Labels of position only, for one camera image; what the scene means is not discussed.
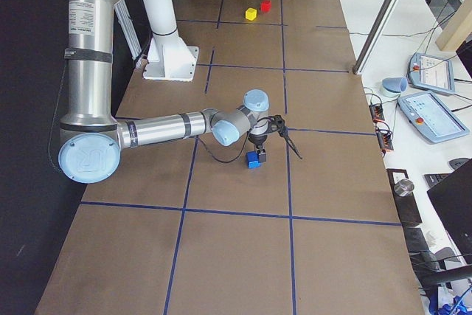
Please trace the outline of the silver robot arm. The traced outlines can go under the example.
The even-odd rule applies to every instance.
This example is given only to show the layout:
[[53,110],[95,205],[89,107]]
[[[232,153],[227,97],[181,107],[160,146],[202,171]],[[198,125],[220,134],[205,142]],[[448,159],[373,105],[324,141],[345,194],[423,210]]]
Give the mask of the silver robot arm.
[[[95,183],[112,175],[121,152],[211,133],[224,146],[247,136],[266,140],[269,100],[259,89],[225,113],[201,111],[118,122],[111,114],[114,11],[121,0],[68,0],[69,45],[64,58],[69,73],[69,110],[60,121],[58,163],[74,181]],[[149,77],[191,81],[198,49],[178,34],[172,0],[143,0],[150,22]]]

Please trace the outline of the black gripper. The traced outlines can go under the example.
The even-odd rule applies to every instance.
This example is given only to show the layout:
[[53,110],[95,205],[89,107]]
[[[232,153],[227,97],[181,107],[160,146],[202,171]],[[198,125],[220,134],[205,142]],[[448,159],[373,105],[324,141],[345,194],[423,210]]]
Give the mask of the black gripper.
[[259,162],[266,162],[266,150],[263,148],[264,142],[267,140],[266,131],[268,129],[268,120],[260,120],[250,131],[248,140],[257,150],[257,158]]

